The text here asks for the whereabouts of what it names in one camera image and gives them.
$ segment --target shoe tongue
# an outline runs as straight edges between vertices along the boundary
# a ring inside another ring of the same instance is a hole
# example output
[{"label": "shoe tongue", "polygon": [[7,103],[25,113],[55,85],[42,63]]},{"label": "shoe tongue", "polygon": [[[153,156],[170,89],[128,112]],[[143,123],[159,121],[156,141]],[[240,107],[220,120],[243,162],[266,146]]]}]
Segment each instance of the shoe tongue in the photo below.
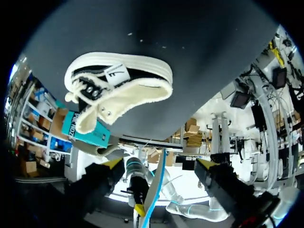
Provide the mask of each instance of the shoe tongue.
[{"label": "shoe tongue", "polygon": [[76,121],[76,131],[87,134],[94,131],[97,122],[97,109],[83,100],[78,100],[79,116]]},{"label": "shoe tongue", "polygon": [[78,99],[78,109],[79,109],[79,113],[82,112],[86,107],[87,107],[87,103],[85,101],[83,101],[82,99]]}]

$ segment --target blue cable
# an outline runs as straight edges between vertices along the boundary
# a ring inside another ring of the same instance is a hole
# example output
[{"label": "blue cable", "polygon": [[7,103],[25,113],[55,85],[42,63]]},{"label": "blue cable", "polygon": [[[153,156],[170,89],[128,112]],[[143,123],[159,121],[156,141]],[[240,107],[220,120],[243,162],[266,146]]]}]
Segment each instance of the blue cable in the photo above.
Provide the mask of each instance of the blue cable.
[{"label": "blue cable", "polygon": [[160,192],[161,192],[161,189],[162,189],[162,181],[163,181],[163,176],[165,174],[165,164],[166,164],[166,156],[167,156],[166,150],[164,150],[163,156],[164,156],[164,158],[162,160],[161,179],[160,179],[159,185],[157,187],[157,191],[156,191],[156,194],[154,196],[154,200],[152,202],[152,205],[148,209],[147,214],[145,216],[145,219],[143,221],[143,226],[142,226],[143,228],[146,228],[147,225],[148,225],[148,221],[149,221],[149,219],[151,217],[151,214],[152,214],[152,212],[153,212],[153,210],[155,208],[155,204],[156,204],[156,202],[157,202],[157,200],[159,198],[159,195],[160,195]]}]

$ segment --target dark gray surface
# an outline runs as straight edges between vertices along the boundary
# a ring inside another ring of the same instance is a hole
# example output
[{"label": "dark gray surface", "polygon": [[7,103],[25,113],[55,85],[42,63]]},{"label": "dark gray surface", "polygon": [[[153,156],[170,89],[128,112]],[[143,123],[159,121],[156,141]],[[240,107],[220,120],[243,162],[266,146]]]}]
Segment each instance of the dark gray surface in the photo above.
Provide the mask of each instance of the dark gray surface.
[{"label": "dark gray surface", "polygon": [[162,140],[253,62],[276,29],[251,1],[69,1],[37,30],[25,53],[33,75],[63,103],[66,69],[82,54],[164,60],[173,70],[173,95],[138,106],[108,126],[113,135]]}]

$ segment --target shoe label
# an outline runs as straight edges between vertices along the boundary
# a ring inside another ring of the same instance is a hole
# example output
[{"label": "shoe label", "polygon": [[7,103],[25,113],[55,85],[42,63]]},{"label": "shoe label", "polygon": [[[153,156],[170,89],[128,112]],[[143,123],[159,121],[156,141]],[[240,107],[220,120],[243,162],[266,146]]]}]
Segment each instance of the shoe label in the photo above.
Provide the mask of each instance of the shoe label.
[{"label": "shoe label", "polygon": [[130,80],[129,72],[123,63],[107,68],[104,70],[104,74],[108,83],[113,87]]}]

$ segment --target shoelace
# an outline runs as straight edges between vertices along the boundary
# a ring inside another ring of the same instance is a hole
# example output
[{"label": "shoelace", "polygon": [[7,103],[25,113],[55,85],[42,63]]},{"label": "shoelace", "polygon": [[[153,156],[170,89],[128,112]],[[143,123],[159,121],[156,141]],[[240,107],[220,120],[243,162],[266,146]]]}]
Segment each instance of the shoelace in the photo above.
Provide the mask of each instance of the shoelace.
[{"label": "shoelace", "polygon": [[72,91],[67,92],[67,94],[65,96],[65,101],[66,102],[73,101],[75,104],[78,104],[78,98],[79,98],[78,94],[80,93],[80,91],[87,88],[87,84],[85,82],[82,82],[79,80],[80,77],[86,77],[88,79],[91,79],[95,85],[104,88],[104,90],[102,91],[102,94],[107,93],[108,88],[110,88],[109,83],[102,81],[98,78],[98,76],[103,76],[103,75],[104,75],[104,73],[98,74],[98,75],[94,75],[92,73],[81,73],[81,74],[76,75],[73,78],[74,81],[72,83]]}]

